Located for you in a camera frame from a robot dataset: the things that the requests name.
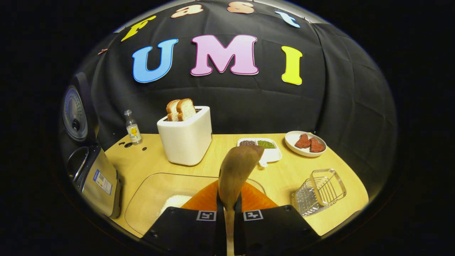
bread slice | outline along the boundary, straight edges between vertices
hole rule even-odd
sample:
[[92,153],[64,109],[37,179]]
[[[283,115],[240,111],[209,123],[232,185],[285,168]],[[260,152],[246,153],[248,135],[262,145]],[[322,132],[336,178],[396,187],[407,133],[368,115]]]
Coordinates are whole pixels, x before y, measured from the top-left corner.
[[169,121],[178,121],[177,104],[180,100],[173,100],[167,104],[167,119]]
[[193,101],[191,99],[183,99],[177,103],[178,120],[185,121],[196,114]]

bottle label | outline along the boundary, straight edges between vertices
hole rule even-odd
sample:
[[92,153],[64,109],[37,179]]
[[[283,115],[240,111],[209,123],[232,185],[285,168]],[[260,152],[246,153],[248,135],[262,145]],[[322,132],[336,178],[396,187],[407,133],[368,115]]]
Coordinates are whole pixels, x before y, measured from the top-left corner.
[[137,124],[126,128],[126,130],[128,131],[128,134],[130,135],[130,139],[132,142],[138,142],[142,139]]

letter i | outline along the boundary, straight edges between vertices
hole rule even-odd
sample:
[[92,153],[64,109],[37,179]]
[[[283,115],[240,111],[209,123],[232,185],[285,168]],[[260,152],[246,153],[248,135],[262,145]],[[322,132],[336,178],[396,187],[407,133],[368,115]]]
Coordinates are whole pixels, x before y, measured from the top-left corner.
[[286,71],[281,76],[284,82],[295,85],[301,85],[302,79],[300,78],[300,57],[302,53],[289,46],[282,46],[281,50],[286,53]]

white divided tray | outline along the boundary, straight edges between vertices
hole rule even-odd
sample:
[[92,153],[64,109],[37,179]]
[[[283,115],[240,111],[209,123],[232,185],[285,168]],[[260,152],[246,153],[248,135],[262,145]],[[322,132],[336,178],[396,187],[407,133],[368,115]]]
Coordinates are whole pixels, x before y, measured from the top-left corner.
[[240,146],[240,143],[244,140],[251,140],[254,142],[255,145],[258,144],[259,140],[264,140],[272,143],[275,148],[265,148],[264,153],[262,154],[261,160],[259,160],[259,165],[262,167],[267,167],[267,163],[270,162],[276,162],[280,160],[283,155],[281,154],[280,148],[278,145],[275,143],[274,140],[269,139],[269,138],[241,138],[240,140],[237,141],[237,146]]

wire basket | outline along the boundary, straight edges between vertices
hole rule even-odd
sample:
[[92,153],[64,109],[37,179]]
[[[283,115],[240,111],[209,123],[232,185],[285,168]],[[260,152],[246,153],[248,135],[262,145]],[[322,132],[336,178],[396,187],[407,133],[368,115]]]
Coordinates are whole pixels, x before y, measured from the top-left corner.
[[314,170],[292,195],[293,205],[302,216],[320,212],[346,196],[346,188],[334,169]]

